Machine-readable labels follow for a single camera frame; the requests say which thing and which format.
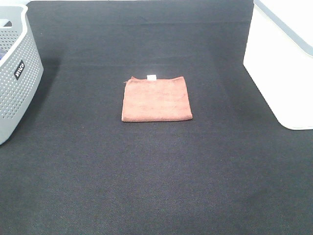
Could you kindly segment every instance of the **folded towel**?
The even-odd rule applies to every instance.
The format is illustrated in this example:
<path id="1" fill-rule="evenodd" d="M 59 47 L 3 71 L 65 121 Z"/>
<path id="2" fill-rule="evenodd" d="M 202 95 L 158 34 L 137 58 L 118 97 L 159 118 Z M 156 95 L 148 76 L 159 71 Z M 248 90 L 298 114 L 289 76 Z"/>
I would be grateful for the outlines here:
<path id="1" fill-rule="evenodd" d="M 150 81 L 131 77 L 124 93 L 122 121 L 192 119 L 184 77 Z"/>

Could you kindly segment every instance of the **white plastic bin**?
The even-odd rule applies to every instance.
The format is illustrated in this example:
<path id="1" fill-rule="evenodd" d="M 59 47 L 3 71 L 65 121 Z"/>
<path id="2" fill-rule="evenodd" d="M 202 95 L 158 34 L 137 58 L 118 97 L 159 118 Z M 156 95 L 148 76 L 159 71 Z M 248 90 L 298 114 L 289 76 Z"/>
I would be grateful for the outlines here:
<path id="1" fill-rule="evenodd" d="M 254 3 L 244 66 L 283 126 L 313 129 L 313 1 Z"/>

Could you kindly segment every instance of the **basket logo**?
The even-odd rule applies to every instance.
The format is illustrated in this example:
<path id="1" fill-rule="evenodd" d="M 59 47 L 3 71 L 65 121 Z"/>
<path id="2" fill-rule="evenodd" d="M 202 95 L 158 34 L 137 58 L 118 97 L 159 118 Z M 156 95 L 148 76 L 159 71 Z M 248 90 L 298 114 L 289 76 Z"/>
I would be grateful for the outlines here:
<path id="1" fill-rule="evenodd" d="M 14 76 L 15 76 L 16 80 L 18 80 L 20 78 L 24 69 L 25 69 L 25 64 L 24 64 L 23 60 L 21 60 L 20 64 L 18 65 L 18 68 L 14 72 Z"/>

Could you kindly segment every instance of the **basket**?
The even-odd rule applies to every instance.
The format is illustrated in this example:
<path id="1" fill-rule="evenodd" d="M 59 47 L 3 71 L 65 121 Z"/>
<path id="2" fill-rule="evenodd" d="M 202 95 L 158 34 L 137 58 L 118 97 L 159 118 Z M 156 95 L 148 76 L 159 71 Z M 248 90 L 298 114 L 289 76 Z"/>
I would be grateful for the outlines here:
<path id="1" fill-rule="evenodd" d="M 0 60 L 0 144 L 12 134 L 31 102 L 43 66 L 24 5 L 0 5 L 0 47 L 7 53 Z"/>

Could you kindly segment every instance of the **towel tag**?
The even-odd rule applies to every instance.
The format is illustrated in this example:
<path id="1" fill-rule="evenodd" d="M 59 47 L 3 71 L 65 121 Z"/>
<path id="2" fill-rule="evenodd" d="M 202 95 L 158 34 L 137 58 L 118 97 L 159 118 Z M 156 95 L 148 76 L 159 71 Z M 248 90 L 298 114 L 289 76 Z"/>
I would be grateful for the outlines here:
<path id="1" fill-rule="evenodd" d="M 156 81 L 157 80 L 157 76 L 155 74 L 147 75 L 147 80 L 148 81 Z"/>

